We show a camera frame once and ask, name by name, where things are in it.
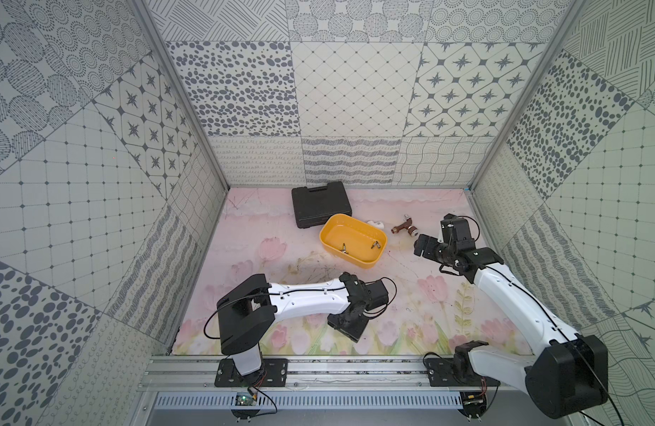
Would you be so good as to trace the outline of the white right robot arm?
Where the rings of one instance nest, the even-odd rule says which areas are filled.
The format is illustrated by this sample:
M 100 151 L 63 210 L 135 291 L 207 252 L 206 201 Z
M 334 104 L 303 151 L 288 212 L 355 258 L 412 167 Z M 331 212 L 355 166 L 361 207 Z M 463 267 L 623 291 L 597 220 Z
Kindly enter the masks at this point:
M 532 353 L 514 355 L 485 341 L 469 341 L 455 348 L 455 378 L 468 383 L 486 377 L 504 383 L 527 394 L 552 419 L 611 401 L 605 344 L 594 335 L 582 335 L 547 309 L 493 249 L 478 248 L 469 220 L 447 214 L 438 237 L 417 237 L 414 255 L 439 264 L 441 273 L 464 277 L 489 296 Z

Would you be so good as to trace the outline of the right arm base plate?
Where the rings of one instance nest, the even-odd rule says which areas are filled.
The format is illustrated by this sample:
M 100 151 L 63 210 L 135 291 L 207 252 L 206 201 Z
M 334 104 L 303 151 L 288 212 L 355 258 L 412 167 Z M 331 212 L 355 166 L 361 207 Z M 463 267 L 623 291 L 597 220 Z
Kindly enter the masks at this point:
M 431 387 L 475 387 L 482 385 L 497 387 L 500 382 L 490 377 L 477 376 L 474 373 L 458 373 L 452 358 L 441 357 L 437 353 L 426 353 L 423 357 Z

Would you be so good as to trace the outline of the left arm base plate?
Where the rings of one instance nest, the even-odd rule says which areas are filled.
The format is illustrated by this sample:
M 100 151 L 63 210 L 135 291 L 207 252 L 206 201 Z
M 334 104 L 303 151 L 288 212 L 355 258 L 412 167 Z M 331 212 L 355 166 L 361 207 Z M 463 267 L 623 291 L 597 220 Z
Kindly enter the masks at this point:
M 219 362 L 215 386 L 217 388 L 284 387 L 288 375 L 288 359 L 263 359 L 260 369 L 242 375 L 233 360 Z

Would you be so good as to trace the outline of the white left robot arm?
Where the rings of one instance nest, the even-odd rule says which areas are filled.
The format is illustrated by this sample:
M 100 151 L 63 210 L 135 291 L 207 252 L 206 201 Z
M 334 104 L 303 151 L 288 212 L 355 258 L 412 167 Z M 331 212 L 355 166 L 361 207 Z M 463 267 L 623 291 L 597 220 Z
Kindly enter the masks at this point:
M 384 314 L 395 297 L 382 279 L 365 282 L 351 273 L 297 285 L 271 283 L 258 273 L 219 299 L 210 316 L 218 320 L 219 333 L 206 337 L 218 340 L 237 373 L 256 384 L 265 374 L 260 342 L 274 324 L 325 315 L 333 330 L 357 343 L 368 323 Z

